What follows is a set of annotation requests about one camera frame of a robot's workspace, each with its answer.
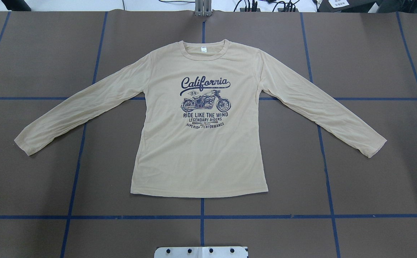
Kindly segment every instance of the motorcycle wheel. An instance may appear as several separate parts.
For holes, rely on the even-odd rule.
[[[221,101],[216,103],[216,108],[221,112],[227,112],[231,108],[231,102],[228,99],[221,98]]]
[[[193,109],[187,108],[187,106],[191,106],[192,100],[184,100],[181,104],[181,109],[185,112],[191,112]]]

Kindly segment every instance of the graphic print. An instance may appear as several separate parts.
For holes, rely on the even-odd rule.
[[[202,96],[185,98],[181,104],[181,109],[185,112],[191,112],[195,109],[212,109],[215,99],[218,99],[216,108],[221,112],[227,112],[231,108],[231,102],[227,98],[221,98],[221,90],[211,90]]]
[[[227,98],[222,98],[221,90],[218,89],[226,89],[230,86],[231,83],[222,77],[219,80],[207,80],[205,76],[197,76],[193,81],[189,77],[185,77],[181,81],[183,91],[180,96],[187,92],[191,97],[184,98],[180,108],[183,110],[183,118],[187,119],[186,126],[192,129],[211,129],[224,126],[223,119],[229,116],[228,110],[231,108],[231,102]]]

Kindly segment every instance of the shirt hem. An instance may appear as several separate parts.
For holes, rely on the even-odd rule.
[[[136,188],[133,187],[130,191],[131,194],[143,194],[150,196],[162,196],[162,197],[185,197],[185,198],[222,198],[233,197],[253,193],[268,192],[267,187],[259,187],[252,189],[242,189],[235,191],[213,191],[213,192],[180,192],[180,191],[166,191],[160,189],[148,189],[148,188]]]

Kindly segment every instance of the t-shirt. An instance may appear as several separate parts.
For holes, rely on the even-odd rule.
[[[266,192],[258,125],[261,91],[367,157],[386,142],[270,54],[227,39],[179,41],[151,51],[67,98],[23,129],[15,142],[31,155],[54,137],[144,92],[146,119],[131,193],[227,197]]]

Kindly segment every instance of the white label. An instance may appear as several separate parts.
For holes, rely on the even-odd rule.
[[[339,7],[343,7],[346,5],[349,5],[349,3],[347,2],[347,0],[328,0],[330,2],[330,5],[333,8],[339,8]]]

